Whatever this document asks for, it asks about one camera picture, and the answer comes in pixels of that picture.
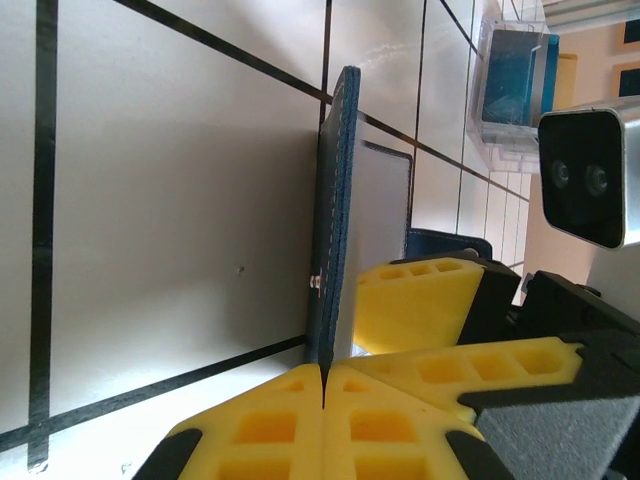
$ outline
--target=depth camera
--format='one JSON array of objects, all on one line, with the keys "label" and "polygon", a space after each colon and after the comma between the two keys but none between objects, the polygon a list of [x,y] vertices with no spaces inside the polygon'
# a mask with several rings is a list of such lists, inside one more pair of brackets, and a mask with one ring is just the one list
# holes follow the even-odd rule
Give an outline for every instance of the depth camera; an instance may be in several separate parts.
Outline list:
[{"label": "depth camera", "polygon": [[542,200],[555,228],[615,249],[640,242],[640,96],[545,114]]}]

